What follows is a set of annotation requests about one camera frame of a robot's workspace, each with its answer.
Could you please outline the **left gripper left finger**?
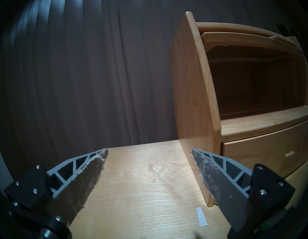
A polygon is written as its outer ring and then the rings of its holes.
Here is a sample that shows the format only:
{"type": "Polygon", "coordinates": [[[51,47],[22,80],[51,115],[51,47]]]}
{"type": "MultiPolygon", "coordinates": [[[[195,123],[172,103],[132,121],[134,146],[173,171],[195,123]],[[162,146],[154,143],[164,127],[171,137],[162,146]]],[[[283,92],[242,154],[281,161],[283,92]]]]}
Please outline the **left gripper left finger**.
{"type": "Polygon", "coordinates": [[[10,183],[9,202],[42,216],[60,216],[71,224],[98,183],[108,149],[77,156],[46,171],[36,165],[10,183]]]}

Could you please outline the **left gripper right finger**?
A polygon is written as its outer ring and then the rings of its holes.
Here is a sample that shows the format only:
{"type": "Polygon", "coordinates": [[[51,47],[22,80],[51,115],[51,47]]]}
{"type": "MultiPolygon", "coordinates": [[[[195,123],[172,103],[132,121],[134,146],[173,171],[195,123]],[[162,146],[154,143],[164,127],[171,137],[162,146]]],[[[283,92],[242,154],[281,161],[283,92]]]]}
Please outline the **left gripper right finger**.
{"type": "Polygon", "coordinates": [[[264,234],[287,214],[296,189],[263,164],[253,170],[199,149],[192,156],[202,181],[230,224],[228,234],[264,234]]]}

